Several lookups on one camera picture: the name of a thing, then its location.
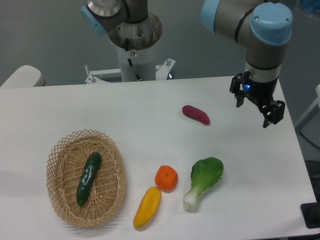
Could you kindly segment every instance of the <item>yellow bell pepper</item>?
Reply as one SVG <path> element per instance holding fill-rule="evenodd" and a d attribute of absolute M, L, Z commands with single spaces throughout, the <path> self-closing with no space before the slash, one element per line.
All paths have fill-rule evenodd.
<path fill-rule="evenodd" d="M 152 186 L 146 191 L 133 219 L 133 226 L 136 229 L 140 229 L 145 226 L 157 212 L 160 200 L 161 190 L 156 186 Z"/>

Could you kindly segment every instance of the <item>gray wall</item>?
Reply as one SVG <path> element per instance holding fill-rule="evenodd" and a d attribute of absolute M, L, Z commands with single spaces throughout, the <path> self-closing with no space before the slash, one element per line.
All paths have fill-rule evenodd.
<path fill-rule="evenodd" d="M 85 0 L 12 0 L 0 8 L 0 85 L 19 67 L 39 69 L 46 85 L 83 84 L 90 70 L 119 68 L 116 50 L 107 36 L 95 36 L 80 15 Z M 231 40 L 206 30 L 200 21 L 203 0 L 149 0 L 149 11 L 162 22 L 156 63 L 177 61 L 176 79 L 233 76 L 243 70 L 246 51 Z M 293 34 L 280 82 L 292 121 L 312 103 L 320 84 L 320 20 L 294 9 Z M 320 145 L 319 115 L 303 130 Z M 298 138 L 305 159 L 320 154 Z"/>

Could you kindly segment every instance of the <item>black cable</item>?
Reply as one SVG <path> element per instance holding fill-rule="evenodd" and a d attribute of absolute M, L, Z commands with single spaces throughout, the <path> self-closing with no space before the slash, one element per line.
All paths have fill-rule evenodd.
<path fill-rule="evenodd" d="M 310 141 L 301 131 L 299 132 L 301 137 L 303 137 L 308 143 L 310 143 L 314 148 L 320 150 L 320 146 L 314 144 L 312 141 Z"/>

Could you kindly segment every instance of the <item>cucumber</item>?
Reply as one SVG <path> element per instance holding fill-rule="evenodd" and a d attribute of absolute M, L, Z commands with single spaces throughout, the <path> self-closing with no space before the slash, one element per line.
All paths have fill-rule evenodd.
<path fill-rule="evenodd" d="M 76 191 L 76 202 L 80 206 L 83 206 L 90 196 L 90 190 L 100 165 L 101 155 L 99 152 L 93 152 L 85 162 L 80 183 Z"/>

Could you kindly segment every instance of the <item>wicker basket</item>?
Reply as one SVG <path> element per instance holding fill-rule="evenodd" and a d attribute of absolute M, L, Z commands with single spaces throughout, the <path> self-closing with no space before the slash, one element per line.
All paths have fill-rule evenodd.
<path fill-rule="evenodd" d="M 85 205 L 77 203 L 77 188 L 87 158 L 102 157 Z M 96 130 L 73 132 L 54 146 L 47 161 L 47 189 L 54 211 L 76 227 L 90 227 L 108 220 L 121 206 L 126 192 L 126 175 L 115 143 Z"/>

